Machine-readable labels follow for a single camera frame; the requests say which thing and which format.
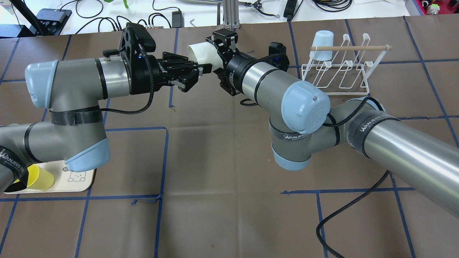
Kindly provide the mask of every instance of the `yellow cup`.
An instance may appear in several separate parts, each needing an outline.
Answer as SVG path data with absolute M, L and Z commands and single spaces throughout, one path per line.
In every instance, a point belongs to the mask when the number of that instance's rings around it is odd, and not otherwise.
M 27 180 L 27 188 L 36 190 L 49 189 L 54 183 L 53 174 L 44 170 L 43 168 L 33 164 L 27 168 L 29 172 L 29 178 Z

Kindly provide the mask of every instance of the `dish rack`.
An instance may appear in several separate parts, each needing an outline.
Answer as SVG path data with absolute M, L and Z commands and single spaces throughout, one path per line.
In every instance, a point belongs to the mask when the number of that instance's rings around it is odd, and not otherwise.
M 392 50 L 392 46 L 389 45 L 370 46 L 369 43 L 370 36 L 367 33 L 363 34 L 363 42 L 360 46 L 352 46 L 349 35 L 343 34 L 343 42 L 340 46 L 311 46 L 309 62 L 301 65 L 302 80 L 323 89 L 328 95 L 368 95 L 370 93 L 368 77 L 387 51 Z M 334 55 L 330 61 L 318 61 L 313 59 L 316 51 L 333 51 Z M 353 60 L 347 55 L 348 51 L 354 51 Z M 380 51 L 380 54 L 374 61 L 363 61 L 367 51 Z

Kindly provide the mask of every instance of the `cartoon bear drawing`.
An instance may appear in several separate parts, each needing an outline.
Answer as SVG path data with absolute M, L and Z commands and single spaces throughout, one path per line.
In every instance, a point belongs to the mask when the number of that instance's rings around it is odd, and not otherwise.
M 86 180 L 86 172 L 71 172 L 69 182 L 78 182 Z

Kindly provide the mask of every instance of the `black pole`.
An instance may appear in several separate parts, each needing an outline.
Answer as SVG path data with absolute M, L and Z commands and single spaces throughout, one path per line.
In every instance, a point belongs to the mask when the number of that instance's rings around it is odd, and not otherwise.
M 21 0 L 10 0 L 10 2 L 37 30 L 39 33 L 38 36 L 46 36 L 49 34 L 49 31 L 46 29 L 46 27 L 38 20 L 34 13 L 30 11 L 26 4 L 24 4 Z

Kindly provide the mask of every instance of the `wooden rod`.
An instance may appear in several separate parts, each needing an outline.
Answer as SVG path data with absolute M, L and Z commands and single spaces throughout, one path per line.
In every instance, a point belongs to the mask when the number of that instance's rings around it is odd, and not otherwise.
M 312 46 L 311 51 L 359 51 L 359 50 L 392 50 L 393 47 L 385 46 Z

